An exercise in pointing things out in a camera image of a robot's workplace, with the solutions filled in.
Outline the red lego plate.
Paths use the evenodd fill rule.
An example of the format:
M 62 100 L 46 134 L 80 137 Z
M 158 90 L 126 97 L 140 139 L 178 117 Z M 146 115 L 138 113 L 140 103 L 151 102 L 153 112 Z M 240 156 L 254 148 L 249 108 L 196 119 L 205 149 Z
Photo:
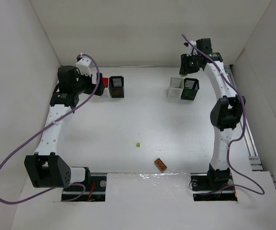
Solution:
M 103 83 L 105 84 L 105 87 L 108 88 L 109 87 L 109 78 L 103 77 Z

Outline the orange lego plate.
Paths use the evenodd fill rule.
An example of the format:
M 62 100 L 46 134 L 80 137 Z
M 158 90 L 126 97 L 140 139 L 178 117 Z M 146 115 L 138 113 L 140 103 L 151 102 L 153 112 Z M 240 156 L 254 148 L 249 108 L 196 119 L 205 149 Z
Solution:
M 163 163 L 163 161 L 158 158 L 154 161 L 155 166 L 161 171 L 164 172 L 167 169 L 167 166 Z

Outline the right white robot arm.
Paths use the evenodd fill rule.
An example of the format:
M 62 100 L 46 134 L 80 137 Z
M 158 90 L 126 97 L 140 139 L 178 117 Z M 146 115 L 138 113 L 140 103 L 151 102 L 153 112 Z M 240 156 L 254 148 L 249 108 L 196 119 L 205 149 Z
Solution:
M 199 70 L 208 76 L 216 95 L 216 104 L 210 112 L 215 138 L 212 159 L 206 175 L 192 175 L 193 191 L 218 190 L 224 187 L 230 177 L 229 143 L 243 114 L 245 98 L 231 85 L 222 57 L 214 53 L 209 38 L 186 41 L 187 53 L 181 56 L 180 75 L 197 73 Z

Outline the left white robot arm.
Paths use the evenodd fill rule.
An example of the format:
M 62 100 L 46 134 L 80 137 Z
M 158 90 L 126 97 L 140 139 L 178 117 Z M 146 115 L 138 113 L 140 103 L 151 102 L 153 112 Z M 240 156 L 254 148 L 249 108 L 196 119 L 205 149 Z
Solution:
M 57 71 L 58 84 L 51 100 L 41 141 L 33 155 L 27 155 L 24 166 L 36 188 L 67 188 L 73 183 L 89 186 L 90 171 L 87 167 L 70 167 L 60 156 L 69 121 L 77 108 L 82 93 L 101 96 L 105 89 L 102 77 L 99 85 L 92 82 L 88 64 L 61 66 Z

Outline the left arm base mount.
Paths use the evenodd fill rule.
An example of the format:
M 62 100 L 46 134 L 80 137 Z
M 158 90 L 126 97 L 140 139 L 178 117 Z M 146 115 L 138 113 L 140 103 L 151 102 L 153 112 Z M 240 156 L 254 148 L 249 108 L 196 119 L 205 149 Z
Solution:
M 70 200 L 71 202 L 104 202 L 106 198 L 106 173 L 91 173 L 90 185 L 83 182 L 85 191 L 82 194 L 83 187 L 78 185 L 71 185 L 63 189 L 61 201 Z

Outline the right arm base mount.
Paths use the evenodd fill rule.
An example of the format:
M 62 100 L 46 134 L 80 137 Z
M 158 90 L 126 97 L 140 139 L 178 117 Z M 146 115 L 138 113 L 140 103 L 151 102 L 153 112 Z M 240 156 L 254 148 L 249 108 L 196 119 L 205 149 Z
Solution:
M 238 201 L 235 188 L 228 187 L 233 184 L 233 178 L 230 174 L 229 178 L 223 182 L 210 184 L 208 176 L 204 173 L 193 173 L 190 175 L 191 181 L 189 188 L 193 193 L 193 200 L 198 201 Z

